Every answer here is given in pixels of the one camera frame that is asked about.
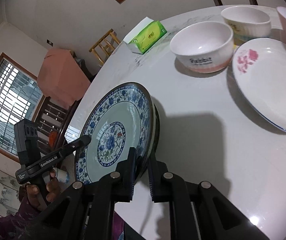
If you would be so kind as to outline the person's left hand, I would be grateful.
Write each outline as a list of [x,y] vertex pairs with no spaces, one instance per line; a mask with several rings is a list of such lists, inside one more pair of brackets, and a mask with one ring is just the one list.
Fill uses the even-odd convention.
[[38,187],[37,185],[28,184],[26,186],[27,198],[31,206],[38,210],[44,210],[49,203],[53,203],[60,194],[59,181],[55,176],[55,171],[50,172],[50,181],[46,184],[46,196],[43,195],[43,186]]

